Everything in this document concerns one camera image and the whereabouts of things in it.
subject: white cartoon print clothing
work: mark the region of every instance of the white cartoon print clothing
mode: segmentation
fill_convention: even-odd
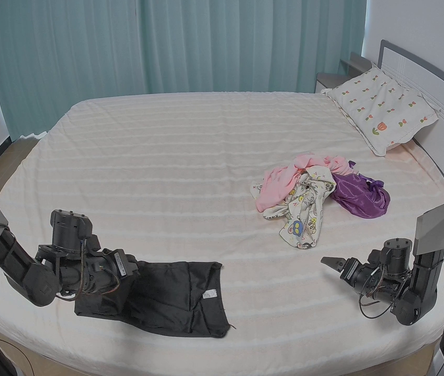
[[[311,166],[281,203],[265,209],[265,219],[286,216],[288,221],[281,229],[281,237],[292,247],[308,249],[316,245],[323,220],[323,202],[335,189],[336,183],[327,167]],[[251,195],[256,199],[262,184],[250,187]]]

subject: nightstand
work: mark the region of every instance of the nightstand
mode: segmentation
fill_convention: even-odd
[[[354,52],[351,52],[349,60],[340,60],[340,63],[347,70],[348,75],[328,74],[326,72],[318,73],[318,75],[316,75],[315,93],[319,93],[325,88],[336,88],[338,85],[342,85],[344,82],[358,77],[363,74],[363,72],[372,68],[370,60],[365,59]]]

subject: clothing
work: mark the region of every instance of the clothing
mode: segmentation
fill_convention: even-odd
[[[220,263],[135,262],[138,272],[125,277],[115,292],[78,298],[75,314],[168,336],[225,336],[230,325],[220,295]]]
[[[310,166],[324,166],[329,169],[330,173],[341,175],[356,172],[349,162],[340,156],[320,157],[314,154],[301,154],[295,157],[288,166],[276,167],[264,174],[260,196],[255,202],[257,210],[262,213],[265,209],[281,202],[299,180],[302,170]]]
[[[259,198],[261,188],[262,184],[250,187],[255,199]],[[292,247],[312,248],[319,239],[323,202],[334,189],[335,181],[328,167],[308,167],[284,200],[265,209],[263,217],[275,219],[286,216],[288,222],[280,231],[281,237]]]
[[[333,179],[337,188],[332,198],[353,215],[374,219],[386,214],[391,197],[382,181],[361,174],[333,174]]]

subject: white headboard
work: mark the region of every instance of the white headboard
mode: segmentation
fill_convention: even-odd
[[[380,42],[378,67],[400,84],[422,92],[431,106],[441,108],[439,120],[413,138],[434,160],[444,175],[444,72],[388,41]]]

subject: purple satin fabric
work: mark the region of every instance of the purple satin fabric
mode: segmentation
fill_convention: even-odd
[[[337,183],[330,196],[353,215],[374,219],[385,215],[391,198],[384,183],[361,174],[332,174]]]

